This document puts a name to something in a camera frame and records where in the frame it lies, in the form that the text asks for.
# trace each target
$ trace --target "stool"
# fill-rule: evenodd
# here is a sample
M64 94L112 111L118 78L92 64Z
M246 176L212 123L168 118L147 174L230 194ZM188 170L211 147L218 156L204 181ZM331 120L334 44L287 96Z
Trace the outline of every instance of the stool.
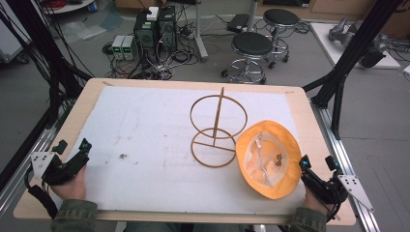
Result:
M261 34L243 32L232 39L232 49L244 58L232 62L222 71L222 76L229 76L230 82L236 80L245 84L264 84L265 73L255 60L267 59L273 49L272 42Z
M278 54L286 52L286 55L282 59L283 62L287 62L289 59L289 46L284 42L284 40L278 38L278 30L293 28L297 23L299 23L299 18L287 10L271 9L263 14L263 20L266 24L274 27L274 30L271 32L271 40L274 45L274 49L271 53L274 54L274 60L269 64L269 68L273 69L276 65L275 60ZM284 46L279 46L279 41L283 42Z

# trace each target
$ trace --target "metal stool legs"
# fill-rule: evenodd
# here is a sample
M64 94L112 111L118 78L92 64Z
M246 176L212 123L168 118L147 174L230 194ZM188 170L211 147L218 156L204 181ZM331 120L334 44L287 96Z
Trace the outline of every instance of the metal stool legs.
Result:
M223 77L229 77L229 82L253 84L259 82L265 84L266 76L262 67L249 58L239 59L232 62L226 70L222 71Z

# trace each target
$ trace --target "wheel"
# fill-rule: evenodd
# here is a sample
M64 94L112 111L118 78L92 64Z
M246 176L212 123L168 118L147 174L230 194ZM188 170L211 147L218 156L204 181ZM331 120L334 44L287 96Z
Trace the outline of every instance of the wheel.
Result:
M269 69L272 70L276 65L277 63L275 61L271 62L271 64L269 64Z
M220 74L222 75L223 78L225 78L225 77L228 76L228 71L227 71L227 70L223 70Z
M263 77L262 79L259 80L260 84L265 84L266 83L266 77Z

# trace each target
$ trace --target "round stool seat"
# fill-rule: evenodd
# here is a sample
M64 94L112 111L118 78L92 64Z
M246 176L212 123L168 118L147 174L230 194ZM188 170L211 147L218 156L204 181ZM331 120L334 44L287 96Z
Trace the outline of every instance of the round stool seat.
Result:
M271 9L263 14L263 20L271 26L290 27L299 22L299 18L283 9Z
M254 32L236 35L232 40L232 47L245 56L265 56L274 48L268 38Z

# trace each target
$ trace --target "metal bracket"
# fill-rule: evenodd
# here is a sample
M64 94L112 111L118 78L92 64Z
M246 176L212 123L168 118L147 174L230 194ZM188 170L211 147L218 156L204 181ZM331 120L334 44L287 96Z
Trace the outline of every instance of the metal bracket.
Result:
M364 205L368 210L374 213L373 206L368 199L365 190L363 189L362 184L359 181L359 178L355 175L338 175L337 176L340 182L343 184L344 188L358 200L362 205Z
M34 152L31 154L34 177L41 179L56 154L54 152Z

